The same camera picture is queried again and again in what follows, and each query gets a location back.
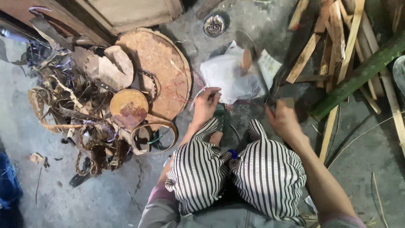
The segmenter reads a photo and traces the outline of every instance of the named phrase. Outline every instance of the round wooden disc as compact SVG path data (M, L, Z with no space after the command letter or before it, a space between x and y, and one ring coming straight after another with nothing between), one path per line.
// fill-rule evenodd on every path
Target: round wooden disc
M110 102L110 112L115 120L126 127L140 124L149 111L145 95L138 90L124 89L116 93Z
M190 66L184 55L169 38L146 28L121 35L115 44L122 47L137 69L155 76L157 98L149 112L172 121L187 105L191 90ZM171 60L182 72L171 64Z

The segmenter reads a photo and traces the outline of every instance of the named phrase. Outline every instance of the hand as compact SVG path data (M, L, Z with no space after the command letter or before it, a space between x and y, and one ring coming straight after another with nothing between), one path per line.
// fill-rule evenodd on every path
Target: hand
M294 109L287 107L283 100L277 100L275 113L268 106L265 106L264 111L273 130L290 147L297 147L304 140L308 140L301 130Z
M191 124L203 127L214 116L215 108L221 97L220 90L219 87L209 87L195 98L194 118Z

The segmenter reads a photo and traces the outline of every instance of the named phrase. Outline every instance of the metal bowl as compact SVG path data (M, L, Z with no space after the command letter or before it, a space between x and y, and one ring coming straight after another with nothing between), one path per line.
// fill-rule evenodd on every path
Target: metal bowl
M225 30L225 21L218 14L209 16L203 25L204 33L209 37L217 37Z

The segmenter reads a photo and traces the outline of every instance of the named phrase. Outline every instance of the striped pants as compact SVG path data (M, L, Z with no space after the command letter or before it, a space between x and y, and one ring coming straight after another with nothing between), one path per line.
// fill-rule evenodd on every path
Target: striped pants
M269 140L258 120L249 123L248 144L237 159L210 144L218 120L211 119L191 140L173 153L166 188L175 191L182 215L211 206L222 197L231 176L239 195L275 220L304 225L298 202L306 175L296 153Z

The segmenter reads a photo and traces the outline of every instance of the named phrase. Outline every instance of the green bamboo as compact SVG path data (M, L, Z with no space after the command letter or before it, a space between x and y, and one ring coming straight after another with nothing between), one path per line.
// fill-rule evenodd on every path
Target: green bamboo
M360 86L381 71L394 58L401 56L403 50L405 50L405 30L395 34L368 60L364 61L356 68L347 81L341 82L315 103L310 112L310 116L316 121L320 121L334 107L359 89Z

